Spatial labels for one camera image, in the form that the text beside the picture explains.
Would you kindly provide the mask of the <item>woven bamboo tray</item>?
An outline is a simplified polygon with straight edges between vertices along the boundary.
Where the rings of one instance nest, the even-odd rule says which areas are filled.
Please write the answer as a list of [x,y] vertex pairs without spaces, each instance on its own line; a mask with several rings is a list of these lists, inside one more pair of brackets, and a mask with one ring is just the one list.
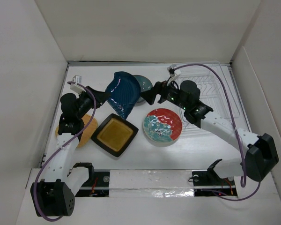
[[[82,118],[82,120],[84,122],[84,125],[86,125],[90,119],[91,119],[91,115],[85,114]],[[81,148],[85,144],[87,144],[87,142],[89,141],[89,139],[91,138],[91,136],[93,135],[93,133],[95,132],[97,127],[98,127],[98,122],[95,118],[93,118],[90,125],[88,125],[88,127],[83,131],[80,142],[79,142],[77,148]],[[59,129],[59,126],[57,126],[56,129],[55,129],[55,136],[56,137],[58,136],[58,129]]]

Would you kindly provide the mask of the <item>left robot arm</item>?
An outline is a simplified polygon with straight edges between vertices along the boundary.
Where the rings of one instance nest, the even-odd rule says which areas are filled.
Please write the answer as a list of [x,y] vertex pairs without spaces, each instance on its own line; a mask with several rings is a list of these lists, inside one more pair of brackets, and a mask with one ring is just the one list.
[[83,116],[92,109],[100,108],[110,93],[92,89],[81,84],[72,87],[73,93],[60,98],[62,114],[59,119],[55,151],[46,159],[32,183],[30,193],[36,214],[49,222],[72,215],[75,195],[82,185],[90,186],[95,181],[91,163],[72,163],[82,134],[92,119],[84,123]]

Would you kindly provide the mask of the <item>blue leaf-shaped dish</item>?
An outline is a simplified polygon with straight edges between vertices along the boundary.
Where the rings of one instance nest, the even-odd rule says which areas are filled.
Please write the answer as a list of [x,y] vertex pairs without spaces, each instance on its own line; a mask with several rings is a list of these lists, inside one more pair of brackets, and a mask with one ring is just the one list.
[[128,72],[114,73],[113,80],[105,89],[110,93],[109,105],[122,119],[126,120],[141,95],[141,87],[136,78]]

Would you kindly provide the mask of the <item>teal round plate brown rim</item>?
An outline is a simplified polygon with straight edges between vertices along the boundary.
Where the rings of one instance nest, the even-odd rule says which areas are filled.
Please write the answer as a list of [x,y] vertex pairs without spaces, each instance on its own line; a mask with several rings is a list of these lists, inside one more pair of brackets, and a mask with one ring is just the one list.
[[[153,87],[152,82],[147,77],[142,76],[142,75],[133,75],[133,76],[138,81],[141,92],[147,91]],[[143,104],[145,102],[146,101],[144,98],[139,97],[135,103],[135,106],[140,106],[141,104]]]

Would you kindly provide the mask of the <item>yellow square plate dark rim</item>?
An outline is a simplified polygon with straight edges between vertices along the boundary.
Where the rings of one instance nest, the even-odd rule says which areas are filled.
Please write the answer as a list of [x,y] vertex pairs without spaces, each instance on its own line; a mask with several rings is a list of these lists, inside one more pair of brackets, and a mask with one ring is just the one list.
[[91,140],[109,154],[120,157],[139,129],[116,114],[110,114],[95,130]]

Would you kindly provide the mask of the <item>red teal floral plate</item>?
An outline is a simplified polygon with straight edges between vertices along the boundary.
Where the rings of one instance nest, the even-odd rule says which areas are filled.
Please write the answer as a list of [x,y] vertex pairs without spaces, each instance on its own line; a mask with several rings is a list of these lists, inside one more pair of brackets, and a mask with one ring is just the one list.
[[157,108],[150,111],[143,120],[145,135],[161,144],[172,144],[182,133],[182,121],[172,110]]

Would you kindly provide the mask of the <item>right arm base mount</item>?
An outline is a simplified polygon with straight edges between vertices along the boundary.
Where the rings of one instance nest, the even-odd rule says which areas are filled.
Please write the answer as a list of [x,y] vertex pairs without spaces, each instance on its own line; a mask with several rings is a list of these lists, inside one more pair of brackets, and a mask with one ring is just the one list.
[[220,178],[214,171],[215,166],[221,161],[216,160],[206,170],[192,171],[188,182],[193,184],[195,197],[209,196],[237,196],[234,178]]

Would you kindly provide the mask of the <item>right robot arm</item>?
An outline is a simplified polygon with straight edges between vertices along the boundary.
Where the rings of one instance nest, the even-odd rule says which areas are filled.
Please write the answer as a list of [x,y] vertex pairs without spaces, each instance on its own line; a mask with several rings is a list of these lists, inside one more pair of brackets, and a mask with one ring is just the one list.
[[158,103],[169,101],[184,110],[188,122],[206,130],[237,150],[240,158],[212,163],[207,179],[218,184],[224,178],[246,175],[251,180],[261,182],[279,162],[274,139],[269,134],[257,135],[233,124],[217,114],[210,106],[200,101],[200,90],[193,81],[183,81],[179,88],[174,84],[157,82],[153,88],[141,93],[141,97],[152,105],[157,95]]

